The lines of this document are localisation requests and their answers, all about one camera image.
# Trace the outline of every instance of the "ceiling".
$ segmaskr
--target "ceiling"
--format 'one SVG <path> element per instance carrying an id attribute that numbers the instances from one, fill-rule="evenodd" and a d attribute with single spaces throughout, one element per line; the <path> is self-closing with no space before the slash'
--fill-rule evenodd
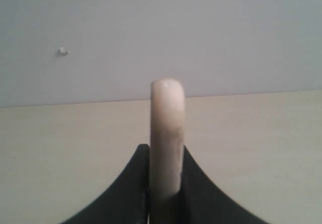
<path id="1" fill-rule="evenodd" d="M 322 0 L 0 0 L 0 107 L 322 89 Z M 64 47 L 69 55 L 57 55 Z"/>

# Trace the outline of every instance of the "gray wall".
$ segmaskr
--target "gray wall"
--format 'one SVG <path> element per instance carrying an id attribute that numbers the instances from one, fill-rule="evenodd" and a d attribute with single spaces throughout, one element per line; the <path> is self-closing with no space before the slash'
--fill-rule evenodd
<path id="1" fill-rule="evenodd" d="M 0 107 L 322 89 L 322 0 L 0 0 Z M 58 48 L 70 54 L 58 57 Z"/>

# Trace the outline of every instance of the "beige wall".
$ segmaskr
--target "beige wall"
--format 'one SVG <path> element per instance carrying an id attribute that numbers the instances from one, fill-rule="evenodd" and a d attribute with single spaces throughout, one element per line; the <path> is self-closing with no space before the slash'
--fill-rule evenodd
<path id="1" fill-rule="evenodd" d="M 58 223 L 100 195 L 139 143 L 149 102 L 0 109 L 0 223 Z M 322 220 L 322 91 L 187 99 L 186 145 L 272 223 Z"/>

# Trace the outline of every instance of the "white wall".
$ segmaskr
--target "white wall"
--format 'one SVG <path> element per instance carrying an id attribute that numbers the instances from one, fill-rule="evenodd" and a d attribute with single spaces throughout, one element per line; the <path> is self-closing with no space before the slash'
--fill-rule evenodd
<path id="1" fill-rule="evenodd" d="M 185 144 L 274 224 L 322 220 L 322 91 L 187 99 Z M 54 224 L 99 196 L 149 139 L 149 101 L 0 109 L 0 223 Z"/>
<path id="2" fill-rule="evenodd" d="M 322 0 L 0 0 L 0 107 L 322 88 Z M 57 57 L 60 47 L 70 55 Z"/>

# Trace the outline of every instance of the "white candle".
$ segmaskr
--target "white candle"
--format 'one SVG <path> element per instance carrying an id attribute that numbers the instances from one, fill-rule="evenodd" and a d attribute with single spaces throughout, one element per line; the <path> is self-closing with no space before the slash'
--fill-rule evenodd
<path id="1" fill-rule="evenodd" d="M 179 81 L 151 84 L 150 223 L 176 223 L 184 149 L 185 94 Z"/>

